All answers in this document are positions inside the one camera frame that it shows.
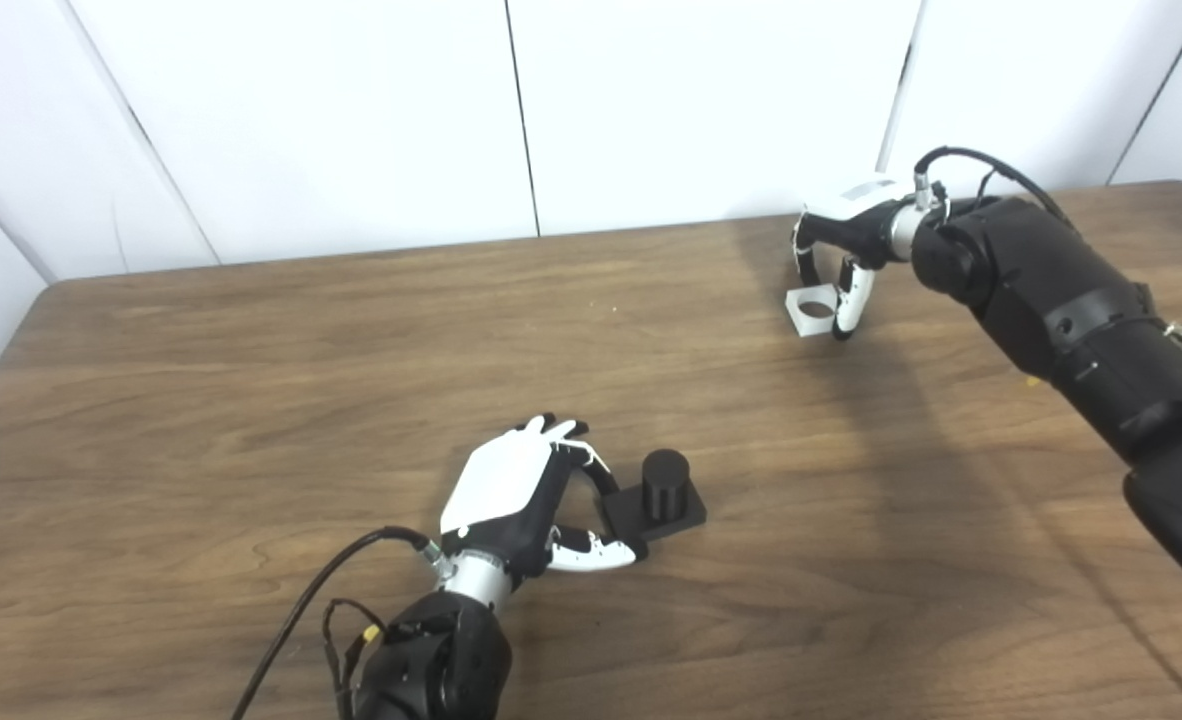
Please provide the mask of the white and black left hand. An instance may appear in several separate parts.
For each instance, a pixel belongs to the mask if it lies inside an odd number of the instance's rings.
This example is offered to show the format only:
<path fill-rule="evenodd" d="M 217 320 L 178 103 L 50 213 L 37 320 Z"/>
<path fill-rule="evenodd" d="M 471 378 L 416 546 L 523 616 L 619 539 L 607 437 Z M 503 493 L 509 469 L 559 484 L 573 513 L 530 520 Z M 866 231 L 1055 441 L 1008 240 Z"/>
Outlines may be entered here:
<path fill-rule="evenodd" d="M 544 413 L 472 450 L 441 512 L 444 554 L 483 556 L 514 588 L 547 570 L 591 573 L 645 560 L 638 539 L 556 523 L 576 471 L 603 497 L 618 489 L 586 433 L 585 421 Z"/>

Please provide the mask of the white and black right hand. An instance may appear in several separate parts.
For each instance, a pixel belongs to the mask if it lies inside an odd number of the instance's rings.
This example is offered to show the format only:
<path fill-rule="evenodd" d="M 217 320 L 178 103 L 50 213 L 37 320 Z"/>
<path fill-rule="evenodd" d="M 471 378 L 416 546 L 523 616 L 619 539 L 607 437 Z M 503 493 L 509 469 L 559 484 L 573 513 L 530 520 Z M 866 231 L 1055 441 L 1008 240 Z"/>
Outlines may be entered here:
<path fill-rule="evenodd" d="M 791 233 L 801 287 L 788 292 L 787 307 L 797 333 L 823 333 L 821 322 L 807 319 L 800 310 L 801 301 L 808 301 L 829 306 L 829 335 L 834 340 L 847 340 L 859 327 L 876 273 L 888 264 L 910 260 L 915 232 L 923 218 L 911 184 L 882 174 L 846 190 L 806 200 Z M 834 283 L 821 281 L 816 264 L 819 245 L 842 251 L 842 270 Z"/>

